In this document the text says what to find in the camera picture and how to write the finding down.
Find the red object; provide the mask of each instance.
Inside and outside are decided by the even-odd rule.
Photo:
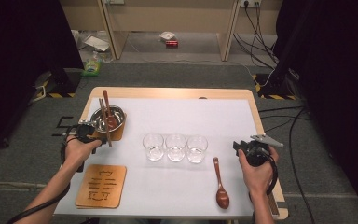
[[[179,43],[177,40],[167,40],[165,41],[165,46],[169,48],[177,48]]]

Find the clear drinking glass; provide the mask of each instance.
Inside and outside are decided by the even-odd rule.
[[[181,161],[185,156],[186,138],[179,133],[168,135],[165,139],[165,146],[171,161]]]
[[[191,136],[187,140],[186,155],[189,161],[200,163],[205,158],[208,140],[201,135]]]
[[[144,137],[146,157],[151,161],[159,161],[164,156],[164,138],[159,133],[148,133]]]

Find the black curtain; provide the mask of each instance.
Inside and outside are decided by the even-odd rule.
[[[82,68],[58,0],[0,1],[0,143],[8,138],[43,73]]]
[[[358,194],[358,4],[319,1],[310,23],[296,27],[308,2],[283,1],[275,50],[278,55],[285,50],[295,29],[305,34],[290,67],[299,73],[311,113]]]

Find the forearm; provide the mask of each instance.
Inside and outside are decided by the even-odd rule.
[[[25,210],[36,207],[42,203],[57,197],[62,193],[71,181],[72,176],[76,172],[76,167],[71,164],[64,164],[61,169],[53,176],[42,191],[34,198],[34,200],[25,208]],[[52,219],[54,210],[58,203],[52,204],[40,211],[37,211],[28,217],[19,220],[16,223],[49,223]]]
[[[269,208],[269,197],[265,193],[251,194],[256,224],[275,223]]]

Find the metal bowl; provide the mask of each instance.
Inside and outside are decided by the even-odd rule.
[[[110,107],[110,113],[115,118],[116,123],[117,123],[116,128],[109,130],[109,132],[111,133],[111,132],[117,130],[118,128],[120,128],[121,125],[123,125],[124,120],[126,119],[126,116],[124,115],[124,112],[120,107],[118,107],[116,105],[110,105],[109,107]],[[106,126],[105,126],[105,122],[103,121],[103,115],[101,113],[101,108],[97,109],[91,115],[90,121],[95,123],[95,131],[97,131],[98,133],[106,133]]]

